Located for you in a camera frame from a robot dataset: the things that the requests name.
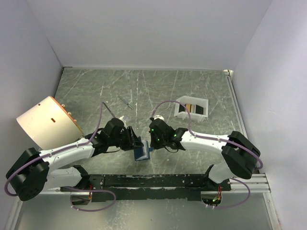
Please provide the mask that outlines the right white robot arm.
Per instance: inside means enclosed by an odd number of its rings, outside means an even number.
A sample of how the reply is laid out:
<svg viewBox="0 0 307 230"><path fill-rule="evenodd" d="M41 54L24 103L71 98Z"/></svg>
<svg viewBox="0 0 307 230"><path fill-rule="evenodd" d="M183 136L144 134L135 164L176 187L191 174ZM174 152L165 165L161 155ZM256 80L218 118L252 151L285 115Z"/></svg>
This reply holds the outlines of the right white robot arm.
<svg viewBox="0 0 307 230"><path fill-rule="evenodd" d="M151 147L155 150L203 150L221 154L224 161L209 167L204 187L215 190L221 182L238 177L250 179L260 159L260 151L240 132L230 135L208 135L187 128L173 129L164 120L152 119L149 125Z"/></svg>

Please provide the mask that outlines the blue leather card holder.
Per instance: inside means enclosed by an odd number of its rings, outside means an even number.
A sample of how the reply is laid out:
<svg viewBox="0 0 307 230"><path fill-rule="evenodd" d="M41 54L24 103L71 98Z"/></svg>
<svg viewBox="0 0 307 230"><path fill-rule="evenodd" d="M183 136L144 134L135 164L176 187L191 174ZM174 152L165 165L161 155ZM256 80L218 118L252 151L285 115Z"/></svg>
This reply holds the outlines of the blue leather card holder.
<svg viewBox="0 0 307 230"><path fill-rule="evenodd" d="M142 147L139 147L133 151L134 153L134 160L135 161L142 161L142 160L149 160L150 159L150 152L153 151L153 148L150 147L148 141L142 141Z"/></svg>

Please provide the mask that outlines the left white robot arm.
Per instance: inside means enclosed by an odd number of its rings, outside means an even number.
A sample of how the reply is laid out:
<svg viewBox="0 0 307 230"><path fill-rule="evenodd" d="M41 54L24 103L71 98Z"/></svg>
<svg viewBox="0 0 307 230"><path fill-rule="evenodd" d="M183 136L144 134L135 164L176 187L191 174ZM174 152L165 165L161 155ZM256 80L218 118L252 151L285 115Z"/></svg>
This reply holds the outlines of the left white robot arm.
<svg viewBox="0 0 307 230"><path fill-rule="evenodd" d="M144 142L136 136L131 126L112 118L104 128L80 140L49 150L25 150L6 174L5 192L28 201L43 190L55 187L74 187L78 191L90 188L90 175L80 165L68 169L63 166L82 159L108 153L110 147L123 151L142 149Z"/></svg>

